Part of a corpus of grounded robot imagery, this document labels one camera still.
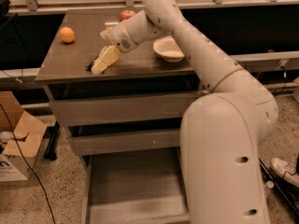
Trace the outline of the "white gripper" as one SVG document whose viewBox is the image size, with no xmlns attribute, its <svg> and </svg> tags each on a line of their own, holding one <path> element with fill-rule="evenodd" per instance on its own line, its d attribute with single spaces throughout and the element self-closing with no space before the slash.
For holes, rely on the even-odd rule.
<svg viewBox="0 0 299 224">
<path fill-rule="evenodd" d="M 137 47 L 136 42 L 128 32 L 125 21 L 118 23 L 111 29 L 102 31 L 100 36 L 115 46 L 102 48 L 91 70 L 94 75 L 103 73 L 116 62 L 120 58 L 121 52 L 127 53 Z"/>
</svg>

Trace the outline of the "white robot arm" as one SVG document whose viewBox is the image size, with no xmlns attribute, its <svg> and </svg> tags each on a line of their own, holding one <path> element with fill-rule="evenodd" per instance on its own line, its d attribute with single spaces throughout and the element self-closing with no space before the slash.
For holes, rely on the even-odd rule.
<svg viewBox="0 0 299 224">
<path fill-rule="evenodd" d="M 171 35 L 208 93 L 180 128 L 181 170 L 191 224 L 270 224 L 258 145 L 276 127 L 271 94 L 182 15 L 175 0 L 147 0 L 142 11 L 106 29 L 92 71 L 100 74 L 139 44 Z"/>
</svg>

